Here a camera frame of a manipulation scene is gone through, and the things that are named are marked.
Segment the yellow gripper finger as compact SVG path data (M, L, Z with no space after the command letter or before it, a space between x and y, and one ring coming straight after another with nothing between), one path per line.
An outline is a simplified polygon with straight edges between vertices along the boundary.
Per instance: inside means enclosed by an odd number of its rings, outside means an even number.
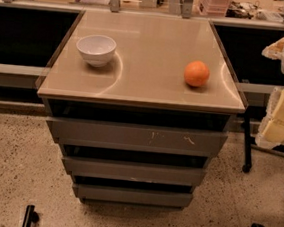
M284 88L274 88L266 112L259 125L255 142L258 147L272 149L284 141Z

